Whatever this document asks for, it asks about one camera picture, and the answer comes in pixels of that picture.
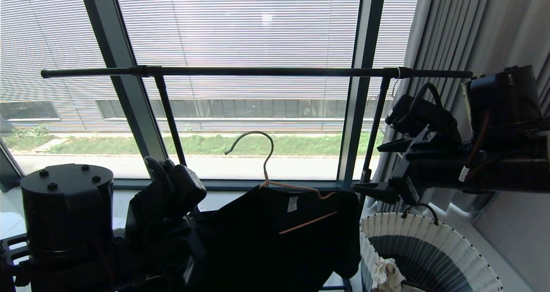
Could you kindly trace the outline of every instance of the white tile floor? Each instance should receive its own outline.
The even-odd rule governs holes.
[[[113,197],[113,228],[123,228],[126,225],[126,212],[128,202],[136,192],[116,191]],[[209,192],[206,198],[199,204],[200,210],[217,210],[232,200],[242,195],[242,192]],[[505,290],[530,292],[525,282],[503,260],[503,258],[485,241],[485,239],[470,224],[469,214],[451,206],[447,212],[435,207],[440,220],[454,227],[464,235],[487,260],[491,267],[500,276]],[[23,218],[21,190],[12,189],[9,192],[0,193],[0,239],[12,237],[26,232]],[[325,286],[340,286],[340,276],[334,273]],[[361,279],[359,273],[351,280],[354,291],[361,291]],[[30,288],[18,289],[18,291],[30,291]]]

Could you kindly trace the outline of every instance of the building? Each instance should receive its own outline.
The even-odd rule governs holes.
[[[350,67],[359,0],[118,0],[138,64]],[[385,0],[374,67],[402,65],[416,0]],[[2,132],[129,131],[108,77],[42,79],[104,67],[82,0],[1,0]],[[181,131],[342,131],[348,78],[167,77]],[[144,79],[161,130],[153,79]],[[363,129],[379,91],[371,79]],[[385,111],[391,106],[389,94]]]

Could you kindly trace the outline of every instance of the hanger hook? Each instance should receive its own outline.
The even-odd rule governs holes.
[[[233,149],[235,148],[235,145],[237,145],[237,143],[239,143],[239,141],[249,135],[249,134],[261,134],[265,137],[267,137],[271,143],[271,151],[269,152],[269,155],[267,155],[267,158],[266,160],[263,162],[263,176],[265,177],[265,181],[269,181],[269,177],[267,176],[267,161],[269,160],[269,158],[271,158],[271,155],[273,155],[273,150],[275,149],[275,144],[273,144],[273,139],[271,138],[271,136],[269,136],[269,134],[263,132],[263,131],[249,131],[249,132],[246,132],[246,133],[243,133],[241,134],[234,142],[233,142],[233,145],[231,145],[231,148],[227,151],[225,151],[225,154],[227,155],[228,153],[230,153],[231,151],[233,151]]]

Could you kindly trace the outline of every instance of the concrete pavement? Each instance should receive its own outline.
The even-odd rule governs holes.
[[[49,165],[65,163],[86,163],[107,167],[117,178],[149,178],[143,160],[139,155],[35,155],[12,153],[24,173],[43,169]],[[237,156],[186,156],[187,165],[202,179],[261,179],[263,178],[262,157]],[[363,155],[355,162],[354,179],[361,176]],[[376,169],[379,158],[370,163]],[[267,172],[272,179],[315,179],[334,180],[338,170],[338,157],[271,157]]]

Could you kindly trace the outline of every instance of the white and gray basket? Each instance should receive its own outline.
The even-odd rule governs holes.
[[[434,219],[404,213],[381,213],[363,218],[361,275],[363,291],[371,292],[375,263],[395,259],[407,282],[425,291],[497,292],[499,277],[468,240]]]

